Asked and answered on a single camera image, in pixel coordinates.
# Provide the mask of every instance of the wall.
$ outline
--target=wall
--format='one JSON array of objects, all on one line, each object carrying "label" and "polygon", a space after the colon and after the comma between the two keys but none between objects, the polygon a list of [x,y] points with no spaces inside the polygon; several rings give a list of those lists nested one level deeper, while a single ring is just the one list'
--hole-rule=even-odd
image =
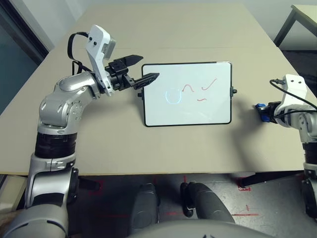
[{"label": "wall", "polygon": [[[242,2],[273,40],[292,4],[316,0],[10,0],[44,45],[51,50],[92,4],[107,2]],[[295,23],[281,44],[285,50],[317,50],[315,36]]]}]

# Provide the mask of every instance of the red marker line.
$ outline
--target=red marker line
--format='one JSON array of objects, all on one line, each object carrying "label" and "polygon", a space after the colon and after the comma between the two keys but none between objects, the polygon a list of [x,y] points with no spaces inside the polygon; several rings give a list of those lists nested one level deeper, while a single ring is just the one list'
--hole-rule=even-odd
[{"label": "red marker line", "polygon": [[203,88],[203,87],[202,87],[202,90],[207,90],[207,89],[209,89],[210,86],[212,86],[212,84],[213,84],[216,80],[217,80],[217,79],[215,78],[215,79],[213,80],[213,82],[211,82],[211,84],[210,84],[207,88]]},{"label": "red marker line", "polygon": [[258,213],[248,213],[248,214],[231,214],[236,217],[249,217],[249,216],[258,216]]},{"label": "red marker line", "polygon": [[190,87],[190,89],[192,90],[192,92],[194,92],[194,90],[193,90],[192,86],[190,86],[189,84],[186,84],[186,85],[184,86],[184,88],[183,88],[182,92],[184,92],[184,90],[185,90],[185,88],[186,88],[187,86],[188,86],[188,87]]}]

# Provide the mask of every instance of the table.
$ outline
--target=table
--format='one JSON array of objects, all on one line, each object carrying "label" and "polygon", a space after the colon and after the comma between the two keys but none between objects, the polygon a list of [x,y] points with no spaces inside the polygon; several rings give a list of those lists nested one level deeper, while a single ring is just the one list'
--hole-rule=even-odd
[{"label": "table", "polygon": [[291,13],[274,39],[276,46],[282,43],[295,21],[301,23],[317,37],[317,5],[292,5]]},{"label": "table", "polygon": [[[141,64],[228,60],[233,64],[232,122],[228,125],[145,127],[137,92],[103,96],[84,111],[76,167],[81,175],[231,173],[302,170],[299,133],[262,123],[256,103],[281,100],[269,85],[296,71],[241,4],[175,3],[98,5],[69,31],[107,30],[117,46],[111,60],[138,54]],[[38,107],[54,84],[71,74],[68,36],[53,49],[0,116],[0,173],[27,174],[34,151]],[[85,38],[74,56],[88,64]],[[308,100],[313,100],[309,92]]]}]

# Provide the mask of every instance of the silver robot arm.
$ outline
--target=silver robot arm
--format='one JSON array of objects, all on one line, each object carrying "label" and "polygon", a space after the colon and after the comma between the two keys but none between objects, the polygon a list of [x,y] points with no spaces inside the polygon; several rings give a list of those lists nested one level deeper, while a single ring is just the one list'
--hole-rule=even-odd
[{"label": "silver robot arm", "polygon": [[37,141],[31,155],[25,192],[25,210],[11,223],[5,238],[68,236],[66,206],[76,199],[78,191],[78,169],[73,166],[84,108],[101,94],[111,96],[115,90],[139,89],[158,77],[158,73],[144,75],[138,80],[128,76],[127,67],[140,61],[141,56],[116,59],[104,67],[103,59],[110,58],[114,45],[109,33],[93,25],[86,44],[93,71],[61,79],[41,102]]},{"label": "silver robot arm", "polygon": [[282,101],[258,107],[258,111],[266,121],[299,130],[305,151],[302,194],[306,213],[317,219],[317,106],[305,100],[307,87],[303,77],[287,74],[282,80],[275,79],[270,83],[284,93]]}]

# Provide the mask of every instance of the red squiggle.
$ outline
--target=red squiggle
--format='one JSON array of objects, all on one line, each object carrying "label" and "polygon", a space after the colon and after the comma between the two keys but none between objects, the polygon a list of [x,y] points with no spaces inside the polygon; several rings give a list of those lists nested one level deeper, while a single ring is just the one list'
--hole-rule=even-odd
[{"label": "red squiggle", "polygon": [[210,84],[207,88],[203,88],[203,87],[202,87],[202,90],[207,90],[207,89],[209,89],[210,86],[212,86],[212,84],[213,84],[216,80],[217,80],[217,79],[215,78],[215,79],[213,80],[213,82],[211,82],[211,84]]},{"label": "red squiggle", "polygon": [[184,86],[184,88],[183,88],[182,92],[184,92],[184,90],[185,90],[186,86],[190,87],[190,89],[192,90],[192,92],[194,92],[194,90],[193,90],[192,86],[190,86],[189,84],[186,84],[186,85]]}]

